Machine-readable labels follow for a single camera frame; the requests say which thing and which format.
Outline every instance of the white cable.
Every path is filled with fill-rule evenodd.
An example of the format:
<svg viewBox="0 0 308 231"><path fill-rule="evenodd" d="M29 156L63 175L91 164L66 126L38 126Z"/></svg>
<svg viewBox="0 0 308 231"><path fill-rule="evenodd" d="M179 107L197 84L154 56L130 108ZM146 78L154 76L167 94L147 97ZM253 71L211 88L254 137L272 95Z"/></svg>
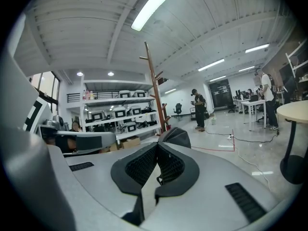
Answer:
<svg viewBox="0 0 308 231"><path fill-rule="evenodd" d="M231 144L233 144L234 145L234 147L237 149L237 152L238 152L238 156L241 158L241 159L243 159L245 162L247 162L247 163L249 163L249 164L251 164L251 165L254 165L254 166L256 166L257 167L257 169L262 173L262 175L263 175L263 177L264 177L264 179L268 182L268 187L269 187L269 191L271 192L271 189L270 189L270 182L269 182L269 180L264 176L264 173L263 173L263 171L261 171L261 169L259 169L259 167L256 165L256 164L252 164L252 163L250 163L250 162L248 162L247 160L245 160L244 158L242 158L241 156L240 156L240 149L239 148L237 148L236 146L235 146L235 144L234 143L232 143L230 140L228 140Z"/></svg>

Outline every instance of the round wooden tabletop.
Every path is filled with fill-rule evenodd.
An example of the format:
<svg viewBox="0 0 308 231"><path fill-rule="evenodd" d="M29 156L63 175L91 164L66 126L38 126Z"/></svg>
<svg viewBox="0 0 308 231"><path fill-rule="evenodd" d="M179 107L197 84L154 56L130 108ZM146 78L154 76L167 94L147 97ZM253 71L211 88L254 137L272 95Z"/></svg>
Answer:
<svg viewBox="0 0 308 231"><path fill-rule="evenodd" d="M308 123L308 100L282 105L277 113L291 121Z"/></svg>

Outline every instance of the black table leg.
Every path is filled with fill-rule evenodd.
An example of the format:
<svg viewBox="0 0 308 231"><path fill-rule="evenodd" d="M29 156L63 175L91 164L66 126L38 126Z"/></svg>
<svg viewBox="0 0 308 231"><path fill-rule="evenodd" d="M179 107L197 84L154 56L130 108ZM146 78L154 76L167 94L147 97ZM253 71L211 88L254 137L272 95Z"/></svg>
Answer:
<svg viewBox="0 0 308 231"><path fill-rule="evenodd" d="M307 173L308 151L305 157L290 155L296 130L296 122L292 121L290 139L287 151L280 163L280 170L284 178L292 184L301 184Z"/></svg>

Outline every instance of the man in white shirt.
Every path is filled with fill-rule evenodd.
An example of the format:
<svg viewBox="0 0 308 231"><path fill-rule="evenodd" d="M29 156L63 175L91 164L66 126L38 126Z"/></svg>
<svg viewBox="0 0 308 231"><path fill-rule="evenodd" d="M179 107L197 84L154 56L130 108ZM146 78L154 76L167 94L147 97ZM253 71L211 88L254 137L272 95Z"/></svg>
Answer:
<svg viewBox="0 0 308 231"><path fill-rule="evenodd" d="M257 74L261 77L261 82L263 85L263 90L260 92L260 94L264 95L266 112L269 116L269 125L271 127L270 130L277 130L278 122L274 110L275 99L271 91L272 86L269 79L270 77L267 74L265 74L261 68L257 68L256 71Z"/></svg>

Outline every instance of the man in black clothing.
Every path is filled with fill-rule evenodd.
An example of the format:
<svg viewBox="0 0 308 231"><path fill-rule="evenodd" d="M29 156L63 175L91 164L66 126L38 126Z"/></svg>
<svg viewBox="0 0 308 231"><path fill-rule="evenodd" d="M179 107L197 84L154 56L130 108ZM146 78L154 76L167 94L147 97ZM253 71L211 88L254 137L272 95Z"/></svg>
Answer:
<svg viewBox="0 0 308 231"><path fill-rule="evenodd" d="M204 112L205 112L205 99L204 97L197 92L196 89L192 90L191 96L195 95L194 102L192 102L192 105L195 106L196 109L196 120L197 120L197 127L195 129L198 129L200 132L204 132Z"/></svg>

